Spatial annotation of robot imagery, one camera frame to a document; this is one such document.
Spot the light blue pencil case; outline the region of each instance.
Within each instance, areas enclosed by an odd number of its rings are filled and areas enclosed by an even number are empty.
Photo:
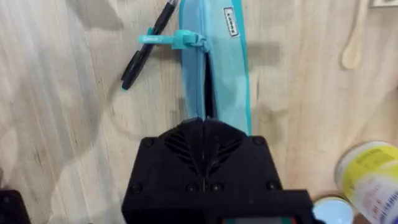
[[[188,118],[212,117],[251,134],[241,0],[182,0],[179,16],[173,36],[143,35],[140,42],[181,50]]]

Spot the label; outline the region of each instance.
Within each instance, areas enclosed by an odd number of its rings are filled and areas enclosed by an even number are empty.
[[[379,146],[358,154],[347,166],[343,176],[345,195],[350,198],[355,184],[372,173],[390,176],[398,182],[398,149],[394,146]]]
[[[398,148],[377,146],[359,153],[343,174],[343,192],[371,223],[398,216]]]
[[[238,26],[236,25],[234,8],[225,7],[224,16],[225,16],[226,25],[228,26],[229,35],[231,37],[238,37],[239,29]]]

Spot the can lid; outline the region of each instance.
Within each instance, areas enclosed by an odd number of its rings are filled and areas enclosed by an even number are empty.
[[[351,205],[339,197],[318,200],[312,212],[316,219],[327,224],[352,224],[354,220],[354,210]]]

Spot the wooden spoon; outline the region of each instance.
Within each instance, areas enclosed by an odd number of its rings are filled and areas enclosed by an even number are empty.
[[[369,0],[358,0],[357,7],[353,30],[351,31],[349,41],[341,58],[341,64],[346,69],[357,67],[361,61],[362,41],[365,31],[366,16],[369,10]]]

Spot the screw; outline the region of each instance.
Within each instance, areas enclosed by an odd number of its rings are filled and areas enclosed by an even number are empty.
[[[253,142],[256,144],[256,145],[262,145],[262,144],[265,144],[266,143],[266,140],[263,138],[263,137],[254,137],[253,138]]]
[[[211,191],[217,192],[217,191],[222,191],[223,189],[224,189],[224,186],[221,183],[215,183],[211,186]]]
[[[142,192],[142,185],[140,183],[132,183],[129,189],[130,193],[137,195]]]
[[[146,147],[151,147],[154,144],[154,140],[152,138],[144,138],[142,143]]]
[[[274,180],[270,180],[266,184],[268,190],[280,190],[282,187]]]
[[[197,191],[199,190],[199,187],[198,187],[197,184],[191,183],[191,184],[188,184],[188,185],[185,187],[185,190],[186,190],[187,192],[197,192]]]

